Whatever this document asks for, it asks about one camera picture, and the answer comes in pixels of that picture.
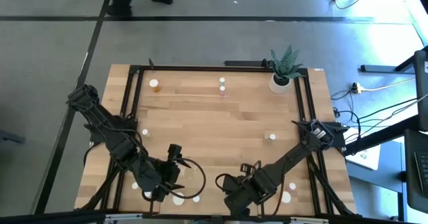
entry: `black cable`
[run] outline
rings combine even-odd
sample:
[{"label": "black cable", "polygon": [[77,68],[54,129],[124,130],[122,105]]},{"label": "black cable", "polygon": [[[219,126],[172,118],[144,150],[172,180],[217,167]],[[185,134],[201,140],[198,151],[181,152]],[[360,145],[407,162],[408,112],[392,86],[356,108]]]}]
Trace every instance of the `black cable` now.
[{"label": "black cable", "polygon": [[215,180],[214,180],[214,182],[215,182],[215,185],[217,186],[217,187],[219,187],[219,189],[221,190],[221,191],[226,191],[223,187],[221,187],[220,185],[219,185],[219,183],[218,183],[218,181],[219,181],[219,179],[221,178],[221,177],[230,177],[230,179],[235,183],[235,184],[237,184],[237,185],[240,185],[236,180],[235,180],[235,178],[233,177],[233,176],[231,176],[230,174],[227,174],[227,173],[223,173],[223,174],[220,174],[220,175],[218,175],[217,177],[215,177]]},{"label": "black cable", "polygon": [[140,154],[141,154],[142,150],[145,150],[145,148],[142,145],[141,134],[138,131],[133,130],[133,129],[116,129],[116,128],[111,128],[111,127],[106,126],[105,124],[103,124],[102,126],[105,127],[107,130],[111,130],[111,131],[116,131],[116,132],[133,132],[133,133],[135,133],[137,135],[137,137],[138,137],[138,140],[139,140],[139,142],[137,142],[136,145],[138,147],[140,147]]},{"label": "black cable", "polygon": [[377,113],[379,113],[379,112],[382,112],[383,110],[387,110],[387,109],[389,109],[389,108],[394,108],[395,106],[399,106],[399,105],[401,105],[401,104],[405,104],[405,103],[410,102],[410,101],[413,101],[413,100],[417,100],[417,98],[413,98],[413,99],[411,99],[411,100],[406,100],[406,101],[403,101],[403,102],[401,102],[401,103],[394,104],[394,105],[392,105],[392,106],[389,106],[389,107],[386,107],[386,108],[383,108],[383,109],[377,110],[376,112],[373,112],[373,113],[371,113],[371,114],[369,114],[369,115],[363,116],[363,117],[361,117],[360,119],[367,118],[367,117],[369,117],[369,116],[372,116],[373,114],[377,114]]},{"label": "black cable", "polygon": [[[334,96],[336,96],[336,95],[338,95],[338,94],[340,94],[340,93],[343,93],[343,92],[346,92],[346,93],[345,93],[344,95],[342,95],[341,97],[333,98]],[[345,98],[348,94],[350,94],[350,90],[342,90],[342,91],[339,91],[339,92],[337,92],[337,93],[335,93],[335,94],[331,95],[331,96],[330,96],[330,99],[331,99],[331,100],[339,100],[339,99]]]},{"label": "black cable", "polygon": [[94,145],[92,145],[88,150],[86,150],[85,155],[83,156],[83,166],[85,166],[85,165],[86,165],[86,158],[88,157],[89,152],[90,152],[93,148],[97,147],[99,144],[101,144],[101,142],[100,142],[100,143],[94,143]]},{"label": "black cable", "polygon": [[[179,194],[177,194],[177,193],[175,193],[174,191],[172,191],[172,190],[170,190],[168,187],[166,187],[164,184],[161,184],[161,183],[158,183],[158,182],[156,182],[156,184],[160,187],[160,188],[162,188],[162,189],[164,189],[164,190],[166,190],[168,193],[170,193],[171,195],[173,195],[173,196],[175,196],[175,197],[178,197],[178,198],[182,198],[182,199],[192,199],[193,197],[197,197],[197,196],[199,196],[201,193],[202,193],[202,191],[204,190],[204,188],[205,188],[205,185],[207,184],[207,177],[205,176],[205,172],[203,171],[203,169],[202,169],[202,167],[196,162],[196,161],[194,161],[194,160],[191,160],[191,159],[189,159],[189,158],[172,158],[171,160],[175,160],[175,161],[180,161],[180,160],[184,160],[184,161],[188,161],[188,162],[190,162],[190,163],[193,163],[200,171],[201,171],[201,173],[202,173],[202,177],[203,177],[203,183],[202,183],[202,187],[199,189],[199,191],[198,192],[196,192],[195,194],[193,194],[193,195],[189,195],[189,196],[182,196],[182,195],[179,195]],[[145,197],[144,195],[143,195],[143,198],[144,198],[144,200],[146,200],[146,201],[155,201],[155,199],[149,199],[148,197]]]},{"label": "black cable", "polygon": [[[337,122],[337,123],[339,123],[339,124],[341,124],[341,125],[343,125],[345,127],[353,127],[353,128],[358,127],[358,126],[349,126],[349,125],[343,124],[341,122]],[[329,126],[331,128],[337,128],[337,126],[334,126],[334,125],[331,125],[331,124],[327,124],[327,123],[323,123],[323,124],[326,125],[326,126]],[[365,127],[365,128],[386,128],[386,127],[389,127],[389,126],[366,126],[366,125],[360,125],[360,126],[361,127]]]},{"label": "black cable", "polygon": [[352,99],[352,92],[349,90],[349,97],[350,97],[350,111],[354,112],[354,100]]},{"label": "black cable", "polygon": [[356,137],[356,141],[359,141],[361,139],[361,123],[360,123],[360,118],[353,112],[353,111],[349,111],[349,110],[343,110],[343,111],[339,111],[338,113],[351,113],[351,119],[353,116],[355,116],[356,118],[356,123],[358,124],[358,136]]}]

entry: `concrete floor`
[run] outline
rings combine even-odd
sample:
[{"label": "concrete floor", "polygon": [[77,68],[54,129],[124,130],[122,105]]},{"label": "concrete floor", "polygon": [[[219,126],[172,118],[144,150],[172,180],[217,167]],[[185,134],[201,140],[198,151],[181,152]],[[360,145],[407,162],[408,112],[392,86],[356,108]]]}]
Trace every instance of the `concrete floor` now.
[{"label": "concrete floor", "polygon": [[[0,17],[98,16],[102,2],[0,0]],[[330,93],[353,82],[384,86],[410,77],[362,74],[358,68],[397,65],[423,47],[407,8],[403,0],[361,0],[345,11],[329,0],[175,0],[171,6],[134,0],[136,16],[347,17],[355,22],[105,21],[86,83],[102,93],[111,64],[148,64],[151,58],[159,65],[220,66],[225,60],[269,58],[270,49],[284,51],[292,44],[300,49],[300,63],[325,69]],[[22,145],[0,144],[0,216],[31,212],[64,118],[66,96],[76,84],[95,28],[94,21],[32,20],[0,21],[0,129],[27,139]],[[354,109],[361,116],[414,97],[415,83],[407,82],[355,96]],[[348,102],[334,106],[348,109]],[[48,212],[74,206],[89,139],[83,123],[76,115]],[[395,193],[356,179],[351,184],[360,214],[379,219],[397,214]],[[409,221],[421,220],[410,210]]]}]

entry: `wooden table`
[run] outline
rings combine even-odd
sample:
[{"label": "wooden table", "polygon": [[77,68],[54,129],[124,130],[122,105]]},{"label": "wooden table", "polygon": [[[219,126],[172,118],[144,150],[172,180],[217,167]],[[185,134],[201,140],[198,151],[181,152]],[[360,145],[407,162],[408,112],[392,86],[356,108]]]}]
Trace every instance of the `wooden table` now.
[{"label": "wooden table", "polygon": [[[119,114],[126,85],[128,65],[113,65],[107,79],[102,105],[112,114]],[[323,70],[308,70],[317,118],[334,121],[330,94]],[[164,202],[155,203],[154,211],[175,215],[230,215],[223,199],[225,194],[214,183],[221,173],[239,174],[241,163],[253,164],[261,160],[262,165],[275,162],[298,141],[298,129],[291,120],[299,120],[294,82],[284,94],[270,91],[268,82],[271,73],[249,72],[184,72],[144,71],[142,90],[138,103],[138,131],[149,130],[150,138],[143,145],[153,157],[165,160],[169,144],[183,147],[184,157],[197,161],[207,175],[207,185],[201,193],[199,203],[186,200],[176,206],[173,196]],[[226,79],[224,96],[219,95],[219,78]],[[153,92],[148,82],[159,81],[160,92]],[[303,80],[301,91],[305,113],[308,104]],[[133,99],[135,82],[131,88]],[[277,140],[268,142],[267,136],[276,134]],[[340,199],[351,211],[356,211],[352,190],[343,156],[331,148],[324,151],[328,180]],[[109,156],[101,144],[92,150],[86,162],[76,207],[86,204],[106,177]],[[177,184],[184,195],[192,195],[201,187],[202,175],[197,168],[181,168]],[[149,212],[150,203],[141,197],[141,190],[131,188],[134,177],[126,173],[120,211]],[[289,188],[290,183],[296,189]],[[286,174],[284,190],[292,200],[282,203],[278,215],[313,215],[314,208],[308,180],[308,167],[303,160]],[[110,190],[108,207],[112,207],[116,183]],[[324,195],[320,183],[318,194],[323,212],[326,212]],[[280,192],[264,204],[265,214],[274,212]],[[260,214],[254,204],[251,215]]]}]

